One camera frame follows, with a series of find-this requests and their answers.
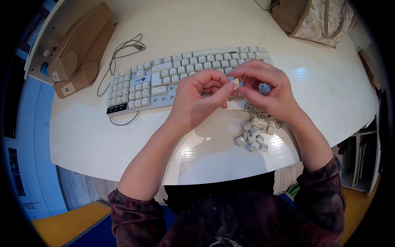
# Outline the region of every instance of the spacebar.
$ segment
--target spacebar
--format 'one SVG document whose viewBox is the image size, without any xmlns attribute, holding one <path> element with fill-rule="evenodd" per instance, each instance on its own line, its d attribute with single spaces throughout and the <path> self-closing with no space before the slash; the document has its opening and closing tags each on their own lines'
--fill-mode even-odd
<svg viewBox="0 0 395 247">
<path fill-rule="evenodd" d="M 237 52 L 240 53 L 238 47 L 225 47 L 225 48 L 216 48 L 216 49 L 208 49 L 208 50 L 201 50 L 201 51 L 194 51 L 194 57 L 201 57 L 201 56 L 209 56 L 209 55 L 218 55 L 218 54 L 226 54 L 229 52 Z"/>
</svg>

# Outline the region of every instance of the dark patterned shirt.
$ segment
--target dark patterned shirt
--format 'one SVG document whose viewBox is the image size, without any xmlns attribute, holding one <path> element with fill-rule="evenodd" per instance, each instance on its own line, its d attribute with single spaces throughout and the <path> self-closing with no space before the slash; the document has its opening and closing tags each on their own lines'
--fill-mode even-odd
<svg viewBox="0 0 395 247">
<path fill-rule="evenodd" d="M 166 232 L 164 211 L 115 190 L 112 231 L 118 246 L 334 246 L 344 229 L 346 201 L 335 157 L 323 168 L 303 173 L 293 208 L 261 192 L 205 198 L 184 210 Z"/>
</svg>

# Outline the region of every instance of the sleeve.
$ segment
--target sleeve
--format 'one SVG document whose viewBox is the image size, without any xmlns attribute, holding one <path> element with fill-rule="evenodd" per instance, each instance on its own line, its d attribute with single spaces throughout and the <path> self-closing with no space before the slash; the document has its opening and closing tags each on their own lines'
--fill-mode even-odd
<svg viewBox="0 0 395 247">
<path fill-rule="evenodd" d="M 139 201 L 114 190 L 108 195 L 117 246 L 156 246 L 166 232 L 164 211 L 154 199 Z"/>
<path fill-rule="evenodd" d="M 296 208 L 310 221 L 339 235 L 344 230 L 346 208 L 340 183 L 340 170 L 340 161 L 335 156 L 319 170 L 303 170 L 297 178 L 300 190 L 294 200 Z"/>
</svg>

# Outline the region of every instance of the person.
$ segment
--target person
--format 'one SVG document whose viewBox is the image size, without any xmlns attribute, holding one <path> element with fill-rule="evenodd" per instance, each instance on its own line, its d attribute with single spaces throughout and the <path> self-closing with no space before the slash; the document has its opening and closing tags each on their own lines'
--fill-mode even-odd
<svg viewBox="0 0 395 247">
<path fill-rule="evenodd" d="M 118 246 L 334 246 L 344 229 L 345 198 L 341 164 L 308 115 L 299 107 L 285 73 L 253 59 L 229 72 L 244 80 L 238 92 L 262 111 L 287 122 L 297 140 L 303 173 L 295 206 L 273 194 L 273 173 L 268 177 L 239 179 L 188 192 L 175 185 L 167 200 L 178 217 L 166 231 L 164 211 L 153 197 L 178 141 L 219 107 L 227 108 L 234 84 L 220 71 L 203 70 L 179 82 L 164 124 L 130 162 L 118 188 L 108 195 L 112 231 Z M 258 85 L 271 90 L 263 96 Z M 202 97 L 210 92 L 209 97 Z M 177 187 L 181 193 L 176 194 Z M 170 202 L 178 202 L 177 207 Z"/>
</svg>

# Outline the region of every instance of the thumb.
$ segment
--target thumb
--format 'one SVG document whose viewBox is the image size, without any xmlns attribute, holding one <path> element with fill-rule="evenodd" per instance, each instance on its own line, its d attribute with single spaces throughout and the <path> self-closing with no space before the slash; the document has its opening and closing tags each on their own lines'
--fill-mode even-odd
<svg viewBox="0 0 395 247">
<path fill-rule="evenodd" d="M 267 99 L 265 96 L 262 94 L 254 91 L 251 88 L 248 87 L 239 87 L 237 91 L 243 95 L 249 102 L 251 102 L 253 105 L 262 107 L 263 105 L 266 104 Z"/>
<path fill-rule="evenodd" d="M 226 101 L 230 97 L 230 94 L 233 92 L 235 88 L 235 84 L 232 82 L 228 82 L 224 84 L 220 89 L 218 89 L 213 95 L 208 98 L 205 98 L 205 101 L 209 104 L 216 104 L 218 106 L 227 107 Z"/>
</svg>

